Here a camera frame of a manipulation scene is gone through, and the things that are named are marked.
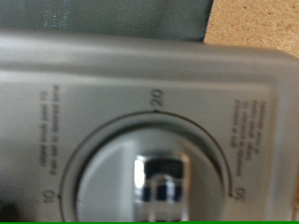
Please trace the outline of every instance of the timer knob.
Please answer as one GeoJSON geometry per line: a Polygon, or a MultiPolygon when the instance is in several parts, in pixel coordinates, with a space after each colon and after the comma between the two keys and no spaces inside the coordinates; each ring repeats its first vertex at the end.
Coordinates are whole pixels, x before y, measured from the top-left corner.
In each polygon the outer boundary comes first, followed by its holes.
{"type": "Polygon", "coordinates": [[[211,221],[223,209],[221,172],[192,140],[141,128],[100,146],[78,179],[78,221],[211,221]]]}

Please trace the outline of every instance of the gray plastic housing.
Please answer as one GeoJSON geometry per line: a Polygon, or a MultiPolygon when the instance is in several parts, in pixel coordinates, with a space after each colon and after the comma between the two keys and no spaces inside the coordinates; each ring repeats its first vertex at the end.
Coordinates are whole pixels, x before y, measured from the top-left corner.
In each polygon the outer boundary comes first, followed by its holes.
{"type": "Polygon", "coordinates": [[[109,124],[161,113],[196,124],[222,148],[231,187],[221,220],[292,220],[298,71],[276,50],[2,31],[0,199],[25,221],[74,220],[71,177],[121,128],[109,124]],[[154,90],[164,93],[160,103],[154,90]],[[251,143],[258,147],[243,147],[251,143]]]}

